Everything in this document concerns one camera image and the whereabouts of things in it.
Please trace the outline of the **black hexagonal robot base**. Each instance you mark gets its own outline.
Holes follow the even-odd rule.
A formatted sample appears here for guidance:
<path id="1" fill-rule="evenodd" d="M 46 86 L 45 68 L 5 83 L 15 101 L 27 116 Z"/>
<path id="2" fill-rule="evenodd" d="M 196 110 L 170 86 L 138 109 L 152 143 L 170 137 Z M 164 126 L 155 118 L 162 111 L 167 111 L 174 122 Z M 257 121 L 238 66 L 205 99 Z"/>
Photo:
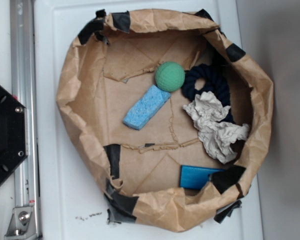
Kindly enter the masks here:
<path id="1" fill-rule="evenodd" d="M 0 186 L 27 157 L 25 107 L 0 85 Z"/>

